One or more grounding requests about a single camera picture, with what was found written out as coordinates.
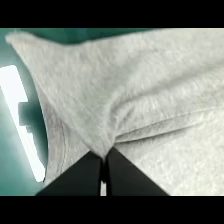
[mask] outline green table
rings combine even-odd
[[[38,155],[47,166],[47,136],[40,104],[33,80],[19,56],[5,42],[9,32],[27,31],[62,44],[77,44],[87,40],[107,38],[150,28],[0,28],[0,68],[15,65],[21,77],[25,92],[32,108],[37,134]],[[0,88],[0,196],[35,195],[43,186],[36,182],[26,153],[13,123],[9,108]]]

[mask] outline cloth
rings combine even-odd
[[[224,29],[164,29],[61,45],[7,36],[35,81],[46,184],[114,145],[171,195],[224,194]]]

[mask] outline teal surface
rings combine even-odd
[[[0,28],[0,67],[15,65],[19,71],[35,120],[35,142],[44,166],[47,166],[47,137],[40,104],[29,71],[10,45],[9,32],[27,31],[62,44],[78,44],[150,28]],[[35,195],[43,184],[37,183],[0,89],[0,196]]]

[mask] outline teal background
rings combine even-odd
[[[0,67],[16,65],[32,108],[38,155],[47,165],[47,137],[40,104],[29,71],[13,48],[5,42],[10,32],[27,31],[61,44],[78,44],[152,28],[0,28]],[[43,184],[32,174],[23,146],[17,135],[8,107],[0,89],[0,196],[35,195]]]

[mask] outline gray fabric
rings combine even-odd
[[[37,86],[47,184],[88,150],[105,158],[115,145],[171,195],[224,194],[224,29],[69,46],[23,32],[7,41]]]

